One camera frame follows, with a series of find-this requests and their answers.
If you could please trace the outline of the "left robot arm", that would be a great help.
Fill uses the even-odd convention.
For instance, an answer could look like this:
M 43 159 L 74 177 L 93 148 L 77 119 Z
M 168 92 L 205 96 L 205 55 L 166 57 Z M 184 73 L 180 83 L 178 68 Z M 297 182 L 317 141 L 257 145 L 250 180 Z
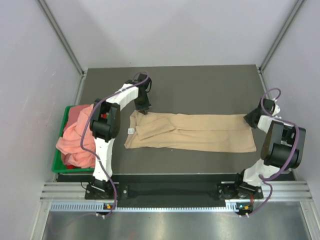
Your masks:
M 133 101 L 136 111 L 146 115 L 151 107 L 148 98 L 151 87 L 152 80 L 149 74 L 143 71 L 137 73 L 132 80 L 126 81 L 115 93 L 95 100 L 83 130 L 84 133 L 91 130 L 95 151 L 84 146 L 84 137 L 80 140 L 81 148 L 95 157 L 93 175 L 86 187 L 87 200 L 117 198 L 116 186 L 112 180 L 112 152 L 121 129 L 121 110 Z

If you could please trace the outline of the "beige t shirt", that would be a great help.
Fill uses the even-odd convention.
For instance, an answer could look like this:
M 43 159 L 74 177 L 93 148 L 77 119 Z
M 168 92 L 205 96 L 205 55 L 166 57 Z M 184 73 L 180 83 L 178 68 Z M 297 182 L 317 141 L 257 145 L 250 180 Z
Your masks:
M 243 114 L 173 114 L 134 111 L 126 149 L 172 148 L 218 153 L 256 152 Z

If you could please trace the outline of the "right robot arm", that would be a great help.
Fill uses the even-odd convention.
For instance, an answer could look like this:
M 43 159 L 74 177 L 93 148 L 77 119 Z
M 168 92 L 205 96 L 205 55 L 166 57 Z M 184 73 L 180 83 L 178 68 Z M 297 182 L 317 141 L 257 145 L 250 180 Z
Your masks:
M 266 137 L 260 159 L 236 175 L 233 192 L 239 198 L 257 194 L 263 179 L 272 177 L 282 168 L 285 171 L 296 169 L 302 161 L 306 129 L 279 119 L 279 112 L 275 100 L 262 98 L 257 108 L 243 117 L 250 127 L 264 131 Z

